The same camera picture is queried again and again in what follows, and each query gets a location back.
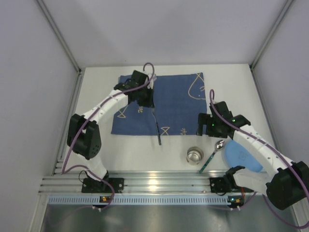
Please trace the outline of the spoon with green handle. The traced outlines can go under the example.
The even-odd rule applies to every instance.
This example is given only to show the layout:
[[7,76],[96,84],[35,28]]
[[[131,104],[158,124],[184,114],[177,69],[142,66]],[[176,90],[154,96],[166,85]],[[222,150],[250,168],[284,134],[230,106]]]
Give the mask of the spoon with green handle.
[[213,153],[209,156],[209,158],[204,163],[202,168],[198,171],[199,174],[201,174],[205,170],[205,168],[209,165],[209,163],[211,162],[211,160],[213,159],[215,154],[218,151],[222,150],[224,148],[224,146],[225,146],[225,140],[219,140],[219,141],[216,142]]

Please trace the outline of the blue cloth placemat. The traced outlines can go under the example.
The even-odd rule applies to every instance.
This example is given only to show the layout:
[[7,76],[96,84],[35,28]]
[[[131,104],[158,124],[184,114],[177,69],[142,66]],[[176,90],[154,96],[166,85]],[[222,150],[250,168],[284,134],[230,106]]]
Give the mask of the blue cloth placemat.
[[[207,112],[206,99],[201,72],[158,76],[154,83],[154,103],[160,135],[195,135],[198,114]],[[157,135],[151,109],[130,103],[114,114],[111,133]]]

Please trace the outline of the fork with green handle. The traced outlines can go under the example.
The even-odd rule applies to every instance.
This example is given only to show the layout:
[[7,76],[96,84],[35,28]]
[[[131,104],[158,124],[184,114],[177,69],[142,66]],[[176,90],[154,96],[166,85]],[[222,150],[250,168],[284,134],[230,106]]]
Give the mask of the fork with green handle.
[[159,132],[159,126],[158,126],[157,118],[155,116],[155,108],[151,109],[151,113],[152,113],[152,116],[154,117],[154,121],[155,121],[156,134],[157,134],[157,138],[158,138],[158,144],[162,145],[161,137],[160,137],[160,132]]

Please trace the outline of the blue plastic plate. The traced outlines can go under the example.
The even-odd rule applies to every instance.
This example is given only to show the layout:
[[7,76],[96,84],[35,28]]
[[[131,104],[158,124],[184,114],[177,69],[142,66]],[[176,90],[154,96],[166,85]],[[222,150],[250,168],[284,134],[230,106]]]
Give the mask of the blue plastic plate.
[[230,168],[243,166],[256,173],[263,170],[262,165],[253,157],[253,155],[234,140],[230,140],[226,143],[224,148],[224,158]]

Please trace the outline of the small metal cup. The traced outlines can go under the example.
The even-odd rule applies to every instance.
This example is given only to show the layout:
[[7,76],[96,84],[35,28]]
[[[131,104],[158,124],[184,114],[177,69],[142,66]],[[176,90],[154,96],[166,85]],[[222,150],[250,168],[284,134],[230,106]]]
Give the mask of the small metal cup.
[[198,165],[204,158],[204,152],[197,146],[187,150],[186,161],[190,165]]

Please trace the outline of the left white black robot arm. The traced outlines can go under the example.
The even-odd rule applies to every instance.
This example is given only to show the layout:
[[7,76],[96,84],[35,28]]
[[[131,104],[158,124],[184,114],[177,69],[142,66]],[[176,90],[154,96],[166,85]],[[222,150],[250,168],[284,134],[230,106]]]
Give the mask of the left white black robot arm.
[[113,87],[109,95],[100,103],[81,115],[70,118],[67,136],[67,152],[62,173],[81,167],[90,178],[107,184],[108,170],[104,167],[98,153],[102,147],[99,122],[107,121],[120,109],[130,103],[140,103],[142,107],[154,107],[155,73],[134,70],[124,82]]

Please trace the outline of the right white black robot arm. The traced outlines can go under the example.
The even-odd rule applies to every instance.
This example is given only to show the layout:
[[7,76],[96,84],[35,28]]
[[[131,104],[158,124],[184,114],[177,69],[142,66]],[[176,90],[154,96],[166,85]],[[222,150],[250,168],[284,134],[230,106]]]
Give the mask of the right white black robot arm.
[[197,135],[230,138],[244,147],[263,167],[263,173],[244,165],[230,168],[224,175],[229,189],[251,189],[268,197],[279,210],[309,197],[309,167],[294,162],[263,139],[243,115],[234,116],[226,102],[211,104],[211,113],[200,113]]

